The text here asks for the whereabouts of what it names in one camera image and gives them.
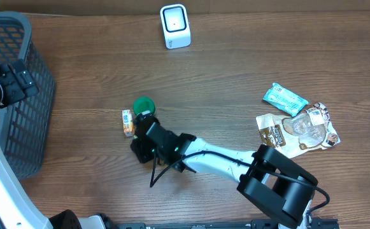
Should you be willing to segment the small orange carton box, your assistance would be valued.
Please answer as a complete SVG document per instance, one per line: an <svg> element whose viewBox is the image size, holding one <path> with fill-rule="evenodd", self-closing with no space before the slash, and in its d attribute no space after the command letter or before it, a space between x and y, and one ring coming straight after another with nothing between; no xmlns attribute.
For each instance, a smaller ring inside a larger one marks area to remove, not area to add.
<svg viewBox="0 0 370 229"><path fill-rule="evenodd" d="M132 113L129 109L125 109L122 111L122 123L123 123L123 130L126 137L133 137L134 136L134 124Z"/></svg>

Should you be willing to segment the green lid seasoning jar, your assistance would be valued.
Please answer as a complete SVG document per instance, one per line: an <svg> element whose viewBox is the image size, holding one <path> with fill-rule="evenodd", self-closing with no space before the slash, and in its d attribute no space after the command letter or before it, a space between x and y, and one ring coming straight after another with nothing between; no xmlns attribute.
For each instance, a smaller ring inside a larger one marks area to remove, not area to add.
<svg viewBox="0 0 370 229"><path fill-rule="evenodd" d="M151 114L155 114L156 107L154 101L149 97L139 97L134 101L132 107L134 114L138 115L142 112L149 111Z"/></svg>

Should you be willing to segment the teal snack packet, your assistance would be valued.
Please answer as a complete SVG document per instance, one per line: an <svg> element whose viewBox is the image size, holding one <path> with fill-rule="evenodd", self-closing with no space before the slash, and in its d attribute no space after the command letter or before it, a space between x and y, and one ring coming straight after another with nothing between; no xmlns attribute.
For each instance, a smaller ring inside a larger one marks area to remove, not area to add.
<svg viewBox="0 0 370 229"><path fill-rule="evenodd" d="M266 92L263 100L292 117L295 117L309 102L278 83Z"/></svg>

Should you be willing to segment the cream brown snack pouch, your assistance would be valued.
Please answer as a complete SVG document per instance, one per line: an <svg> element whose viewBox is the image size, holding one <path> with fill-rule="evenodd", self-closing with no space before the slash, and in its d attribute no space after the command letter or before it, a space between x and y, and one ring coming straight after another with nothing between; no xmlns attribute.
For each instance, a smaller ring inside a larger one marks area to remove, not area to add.
<svg viewBox="0 0 370 229"><path fill-rule="evenodd" d="M288 158L341 142L327 107L320 102L295 117L268 113L256 117L256 122L262 142Z"/></svg>

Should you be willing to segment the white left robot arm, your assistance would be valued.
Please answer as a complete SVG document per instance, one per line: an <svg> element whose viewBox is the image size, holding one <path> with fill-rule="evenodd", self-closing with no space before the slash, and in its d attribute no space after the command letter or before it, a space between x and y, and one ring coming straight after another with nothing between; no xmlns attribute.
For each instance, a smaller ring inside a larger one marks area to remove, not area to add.
<svg viewBox="0 0 370 229"><path fill-rule="evenodd" d="M38 93L38 88L22 59L0 65L0 108ZM27 196L0 147L0 228L91 228L105 229L99 215L78 218L65 210L44 216Z"/></svg>

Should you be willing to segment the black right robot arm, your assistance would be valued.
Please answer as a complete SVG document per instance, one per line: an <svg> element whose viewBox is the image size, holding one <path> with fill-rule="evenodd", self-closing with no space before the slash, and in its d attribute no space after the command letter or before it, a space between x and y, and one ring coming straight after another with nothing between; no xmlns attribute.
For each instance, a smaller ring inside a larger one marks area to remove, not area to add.
<svg viewBox="0 0 370 229"><path fill-rule="evenodd" d="M237 190L278 223L279 228L311 228L313 211L330 201L317 179L276 149L235 151L191 134L166 130L149 111L133 120L131 149L140 163L163 163L164 169L215 174L237 182Z"/></svg>

